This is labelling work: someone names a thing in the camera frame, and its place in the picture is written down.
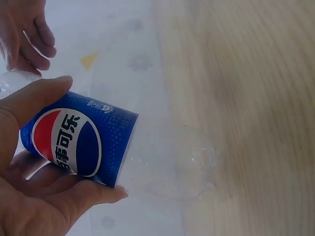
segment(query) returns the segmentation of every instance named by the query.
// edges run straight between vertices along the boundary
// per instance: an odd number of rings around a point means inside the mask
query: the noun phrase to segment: red white blue circle logo
[[[47,160],[85,177],[94,176],[101,162],[101,140],[85,114],[67,108],[41,115],[31,134],[36,151]]]

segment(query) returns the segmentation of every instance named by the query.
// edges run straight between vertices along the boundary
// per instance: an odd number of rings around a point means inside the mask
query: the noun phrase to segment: fingernail
[[[8,54],[8,52],[4,52],[4,59],[5,59],[5,65],[6,65],[6,70],[12,70],[12,58],[11,56]]]
[[[124,192],[125,192],[125,194],[124,194],[124,198],[127,198],[127,197],[129,197],[129,193],[128,193],[128,191],[124,188]]]
[[[55,78],[55,80],[58,80],[58,81],[71,81],[72,82],[72,77],[69,76],[69,75],[65,75],[65,76],[61,76],[61,77],[58,77],[58,78]]]

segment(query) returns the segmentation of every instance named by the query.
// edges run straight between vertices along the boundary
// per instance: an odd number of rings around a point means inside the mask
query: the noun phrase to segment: wood grain surface
[[[176,119],[221,151],[187,236],[315,235],[315,1],[155,0]]]

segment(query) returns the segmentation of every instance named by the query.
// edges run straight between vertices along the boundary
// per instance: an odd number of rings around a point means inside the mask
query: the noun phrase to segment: blue label
[[[114,187],[138,114],[68,92],[21,129],[24,147]]]

